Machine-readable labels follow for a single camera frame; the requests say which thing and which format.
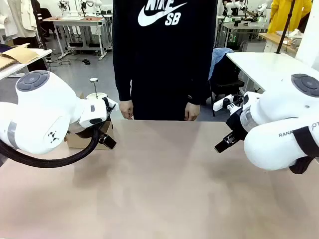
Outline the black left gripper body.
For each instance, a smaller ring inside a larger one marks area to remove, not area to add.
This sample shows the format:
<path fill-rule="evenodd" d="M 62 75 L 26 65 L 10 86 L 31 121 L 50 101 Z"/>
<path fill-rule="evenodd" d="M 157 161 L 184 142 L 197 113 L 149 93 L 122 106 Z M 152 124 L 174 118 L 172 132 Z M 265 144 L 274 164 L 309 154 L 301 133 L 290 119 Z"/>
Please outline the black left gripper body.
<path fill-rule="evenodd" d="M 105 138 L 107 136 L 113 137 L 113 128 L 110 121 L 102 121 L 101 119 L 91 119 L 89 122 L 94 123 L 88 128 L 81 128 L 76 133 L 80 138 L 91 138 L 94 135 L 98 136 L 98 139 Z"/>

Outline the person's left hand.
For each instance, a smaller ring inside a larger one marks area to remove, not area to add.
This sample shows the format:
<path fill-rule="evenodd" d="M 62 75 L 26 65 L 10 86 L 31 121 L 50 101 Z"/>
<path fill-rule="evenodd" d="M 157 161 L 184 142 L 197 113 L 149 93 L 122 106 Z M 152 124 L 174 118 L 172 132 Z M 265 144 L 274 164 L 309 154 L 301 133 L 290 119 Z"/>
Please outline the person's left hand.
<path fill-rule="evenodd" d="M 200 105 L 187 103 L 185 107 L 185 121 L 195 121 L 200 114 Z"/>

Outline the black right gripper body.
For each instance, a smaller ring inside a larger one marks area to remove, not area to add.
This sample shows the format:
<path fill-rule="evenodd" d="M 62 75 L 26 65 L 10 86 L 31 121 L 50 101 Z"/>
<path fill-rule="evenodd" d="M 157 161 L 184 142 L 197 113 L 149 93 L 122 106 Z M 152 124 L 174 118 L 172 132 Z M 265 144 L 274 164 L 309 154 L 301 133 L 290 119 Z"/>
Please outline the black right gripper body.
<path fill-rule="evenodd" d="M 236 140 L 244 140 L 247 135 L 247 131 L 242 126 L 240 120 L 242 112 L 242 109 L 238 109 L 226 121 L 227 126 L 232 130 L 231 135 Z"/>

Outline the person's right hand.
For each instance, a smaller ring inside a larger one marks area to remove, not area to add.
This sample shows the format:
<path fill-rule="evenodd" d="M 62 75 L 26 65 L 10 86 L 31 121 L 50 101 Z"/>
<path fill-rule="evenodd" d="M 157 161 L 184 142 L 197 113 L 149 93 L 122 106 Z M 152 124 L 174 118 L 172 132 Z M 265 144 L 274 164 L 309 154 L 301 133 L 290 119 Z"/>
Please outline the person's right hand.
<path fill-rule="evenodd" d="M 119 103 L 119 109 L 121 111 L 121 114 L 123 118 L 127 120 L 132 120 L 133 119 L 133 102 L 132 100 L 129 101 L 120 101 Z"/>

